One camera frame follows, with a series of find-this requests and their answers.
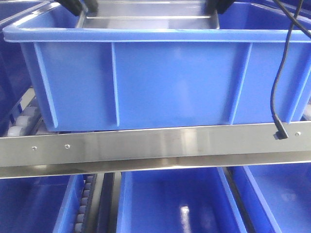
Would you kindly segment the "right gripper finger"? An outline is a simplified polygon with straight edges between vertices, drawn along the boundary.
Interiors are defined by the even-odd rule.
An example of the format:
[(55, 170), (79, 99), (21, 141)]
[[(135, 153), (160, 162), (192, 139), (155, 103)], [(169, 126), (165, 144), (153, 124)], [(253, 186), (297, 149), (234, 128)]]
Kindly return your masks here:
[(235, 0), (217, 0), (216, 10), (218, 14), (223, 14), (235, 2)]
[(216, 0), (206, 0), (206, 11), (215, 11)]

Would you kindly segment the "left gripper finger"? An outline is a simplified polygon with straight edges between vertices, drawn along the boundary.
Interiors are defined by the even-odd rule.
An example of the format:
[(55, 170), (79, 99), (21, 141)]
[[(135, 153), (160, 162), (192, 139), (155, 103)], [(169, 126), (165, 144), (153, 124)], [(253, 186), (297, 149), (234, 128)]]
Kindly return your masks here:
[(98, 11), (98, 1), (97, 0), (83, 0), (88, 12)]
[(74, 16), (79, 16), (82, 12), (82, 4), (79, 0), (57, 0), (59, 4), (64, 6)]

